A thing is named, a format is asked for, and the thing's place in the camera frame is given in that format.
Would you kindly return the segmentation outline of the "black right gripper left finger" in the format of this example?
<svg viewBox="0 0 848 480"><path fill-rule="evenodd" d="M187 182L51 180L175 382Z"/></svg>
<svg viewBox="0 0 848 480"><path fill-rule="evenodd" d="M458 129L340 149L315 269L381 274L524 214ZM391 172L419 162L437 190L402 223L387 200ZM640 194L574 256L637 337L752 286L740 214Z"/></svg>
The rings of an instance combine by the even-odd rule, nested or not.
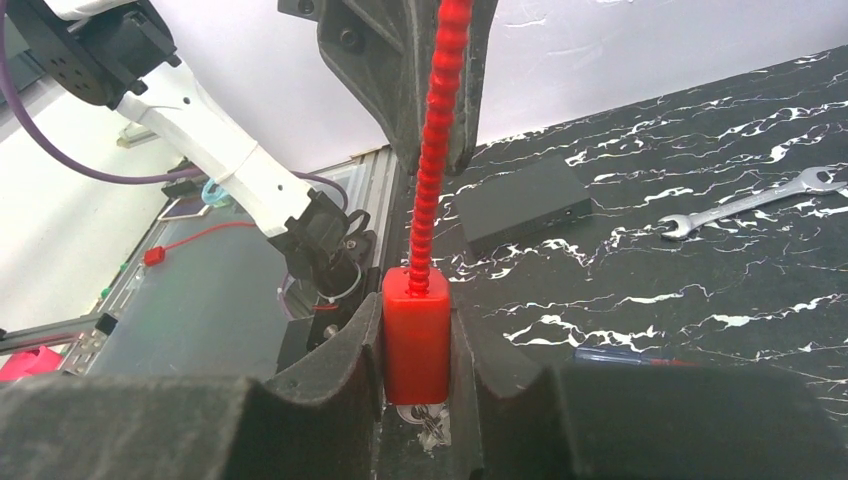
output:
<svg viewBox="0 0 848 480"><path fill-rule="evenodd" d="M368 479L381 298L268 381L31 377L1 392L5 479Z"/></svg>

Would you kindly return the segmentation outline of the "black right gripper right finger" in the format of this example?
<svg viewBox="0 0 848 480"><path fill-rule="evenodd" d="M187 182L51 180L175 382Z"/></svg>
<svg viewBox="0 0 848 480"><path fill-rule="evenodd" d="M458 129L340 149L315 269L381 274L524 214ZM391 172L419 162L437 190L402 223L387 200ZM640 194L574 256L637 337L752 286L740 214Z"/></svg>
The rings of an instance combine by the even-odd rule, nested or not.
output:
<svg viewBox="0 0 848 480"><path fill-rule="evenodd" d="M656 364L537 362L451 308L459 479L843 479L847 448L782 331Z"/></svg>

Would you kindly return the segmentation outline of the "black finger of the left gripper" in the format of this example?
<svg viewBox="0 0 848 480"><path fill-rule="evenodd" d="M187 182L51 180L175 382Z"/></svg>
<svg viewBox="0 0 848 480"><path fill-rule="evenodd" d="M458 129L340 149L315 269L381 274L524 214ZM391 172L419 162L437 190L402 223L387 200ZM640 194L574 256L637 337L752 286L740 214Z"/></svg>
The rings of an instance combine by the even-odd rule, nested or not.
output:
<svg viewBox="0 0 848 480"><path fill-rule="evenodd" d="M404 169L418 168L437 1L288 1L279 12L317 24L322 60L375 119ZM445 172L463 173L477 145L489 34L497 4L475 1Z"/></svg>

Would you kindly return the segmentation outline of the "silver keys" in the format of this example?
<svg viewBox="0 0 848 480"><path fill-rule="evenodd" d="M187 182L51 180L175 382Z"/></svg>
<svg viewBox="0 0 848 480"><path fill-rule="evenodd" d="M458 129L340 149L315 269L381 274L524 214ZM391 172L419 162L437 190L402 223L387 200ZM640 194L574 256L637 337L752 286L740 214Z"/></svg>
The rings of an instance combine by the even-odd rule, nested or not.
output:
<svg viewBox="0 0 848 480"><path fill-rule="evenodd" d="M446 403L398 405L396 412L403 421L419 428L418 443L425 452L452 444L450 415Z"/></svg>

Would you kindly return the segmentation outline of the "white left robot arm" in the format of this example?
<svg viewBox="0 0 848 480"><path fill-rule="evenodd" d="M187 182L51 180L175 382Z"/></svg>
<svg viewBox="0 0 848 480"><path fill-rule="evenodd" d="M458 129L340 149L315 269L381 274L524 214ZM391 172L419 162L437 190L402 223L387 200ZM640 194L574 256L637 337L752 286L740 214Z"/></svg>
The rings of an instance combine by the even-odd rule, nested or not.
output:
<svg viewBox="0 0 848 480"><path fill-rule="evenodd" d="M441 183L462 172L473 154L495 3L281 1L277 7L316 23L323 61L416 173L409 291L432 291ZM5 1L1 15L66 91L148 128L231 194L295 276L328 299L356 288L359 267L343 252L344 211L203 99L152 3Z"/></svg>

